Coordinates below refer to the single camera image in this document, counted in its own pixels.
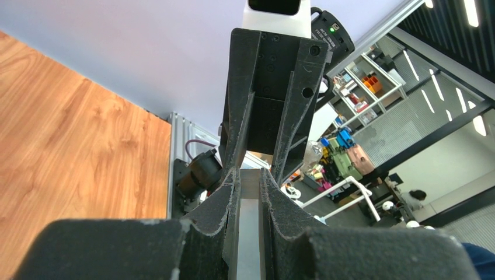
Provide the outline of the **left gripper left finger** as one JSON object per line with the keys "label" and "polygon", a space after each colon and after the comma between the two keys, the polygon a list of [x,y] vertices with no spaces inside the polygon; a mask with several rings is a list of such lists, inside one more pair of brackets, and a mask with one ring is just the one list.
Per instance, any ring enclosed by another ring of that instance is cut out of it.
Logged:
{"label": "left gripper left finger", "polygon": [[240,171],[180,219],[62,219],[35,238],[15,279],[235,279]]}

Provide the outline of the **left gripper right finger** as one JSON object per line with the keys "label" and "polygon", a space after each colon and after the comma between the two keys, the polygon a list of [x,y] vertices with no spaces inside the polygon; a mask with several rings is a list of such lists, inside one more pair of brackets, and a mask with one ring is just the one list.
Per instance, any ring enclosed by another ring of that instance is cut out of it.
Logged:
{"label": "left gripper right finger", "polygon": [[330,227],[261,169],[262,279],[478,279],[460,242],[428,229]]}

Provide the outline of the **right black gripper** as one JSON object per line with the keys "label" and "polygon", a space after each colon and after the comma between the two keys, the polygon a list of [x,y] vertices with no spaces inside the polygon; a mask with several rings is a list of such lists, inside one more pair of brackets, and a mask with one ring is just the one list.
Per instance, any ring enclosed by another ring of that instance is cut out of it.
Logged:
{"label": "right black gripper", "polygon": [[327,49],[321,40],[232,30],[219,145],[225,172],[248,151],[272,157],[279,185],[302,166]]}

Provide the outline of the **larger staple strip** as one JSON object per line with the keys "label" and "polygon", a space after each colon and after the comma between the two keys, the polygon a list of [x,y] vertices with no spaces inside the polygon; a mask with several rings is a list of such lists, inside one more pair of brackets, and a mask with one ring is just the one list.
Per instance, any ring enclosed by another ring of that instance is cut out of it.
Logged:
{"label": "larger staple strip", "polygon": [[266,279],[261,169],[240,171],[236,279]]}

